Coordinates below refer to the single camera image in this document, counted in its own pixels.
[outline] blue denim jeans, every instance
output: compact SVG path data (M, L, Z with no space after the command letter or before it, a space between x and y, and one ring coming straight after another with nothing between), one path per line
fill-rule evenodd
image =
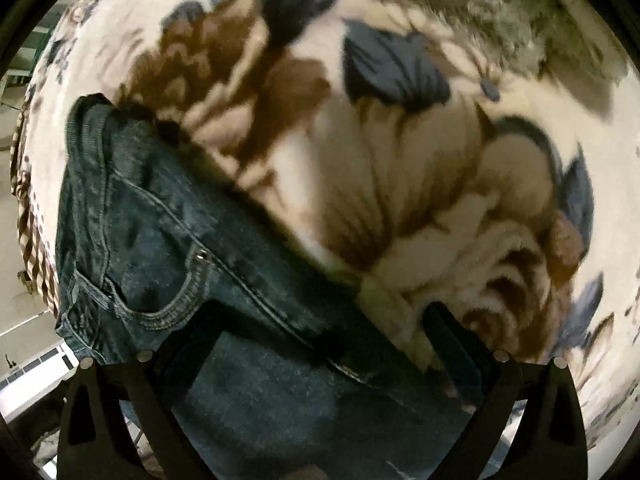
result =
M433 471L468 415L347 290L104 97L79 99L66 134L56 330L79 358L130 361L200 310L161 393L218 478Z

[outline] dark jeans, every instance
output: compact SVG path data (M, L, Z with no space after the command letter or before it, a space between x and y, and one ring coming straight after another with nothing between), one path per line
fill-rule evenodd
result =
M200 310L162 396L221 480L310 463L332 480L428 476L468 415L348 291L104 97L81 98L66 134L57 332L79 358L132 360Z

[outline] floral blanket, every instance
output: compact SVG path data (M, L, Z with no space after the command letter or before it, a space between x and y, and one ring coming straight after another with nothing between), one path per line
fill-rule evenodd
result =
M596 447L638 399L636 138L616 103L640 86L603 113L551 61L504 70L409 0L76 0L14 139L28 270L55 311L66 114L101 92L259 204L418 367L438 367L431 301L518 360L564 356Z

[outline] metal rivet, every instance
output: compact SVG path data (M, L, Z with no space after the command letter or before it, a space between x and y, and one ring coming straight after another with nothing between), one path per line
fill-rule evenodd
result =
M154 357L154 353L151 350L143 350L142 352L139 352L136 357L138 362L148 363Z
M506 350L498 349L494 352L494 359L499 363L505 363L511 359L511 357Z
M557 368L560 368L561 370L564 370L567 366L566 360L561 357L554 357L554 364L556 365Z
M82 361L80 361L80 367L82 368L82 370L88 370L93 365L94 365L94 360L91 359L90 357L85 357L84 359L82 359Z
M196 252L196 259L200 261L209 261L209 253L204 249L198 249Z

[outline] gray fuzzy fabric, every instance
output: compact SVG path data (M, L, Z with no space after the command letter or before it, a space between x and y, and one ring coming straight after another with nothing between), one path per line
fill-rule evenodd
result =
M547 57L605 78L588 43L559 0L412 0L432 11L493 62L536 75Z

